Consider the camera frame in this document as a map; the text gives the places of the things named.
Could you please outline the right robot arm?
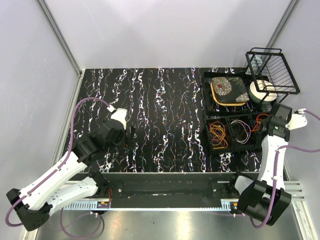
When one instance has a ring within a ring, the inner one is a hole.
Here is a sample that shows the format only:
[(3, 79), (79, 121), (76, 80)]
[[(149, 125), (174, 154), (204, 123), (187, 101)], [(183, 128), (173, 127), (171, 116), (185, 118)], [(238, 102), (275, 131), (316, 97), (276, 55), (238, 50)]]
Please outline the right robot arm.
[(257, 179), (238, 174), (227, 185), (228, 195), (239, 198), (237, 210), (248, 216), (256, 229), (272, 226), (290, 205), (292, 196), (285, 191), (284, 156), (290, 139), (286, 124), (292, 118), (292, 108), (275, 103), (268, 117), (260, 124), (262, 161)]

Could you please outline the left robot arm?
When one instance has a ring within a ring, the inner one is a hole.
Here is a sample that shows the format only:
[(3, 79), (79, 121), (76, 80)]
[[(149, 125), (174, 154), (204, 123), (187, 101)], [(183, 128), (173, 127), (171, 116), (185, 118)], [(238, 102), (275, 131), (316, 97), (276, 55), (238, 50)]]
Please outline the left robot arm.
[(83, 135), (71, 145), (71, 151), (41, 177), (28, 186), (13, 188), (6, 193), (20, 223), (5, 222), (10, 227), (24, 226), (27, 231), (41, 227), (55, 212), (86, 197), (103, 198), (111, 194), (108, 180), (99, 171), (61, 188), (70, 178), (101, 160), (109, 149), (130, 149), (135, 145), (136, 128), (125, 127), (119, 120), (104, 121), (95, 132)]

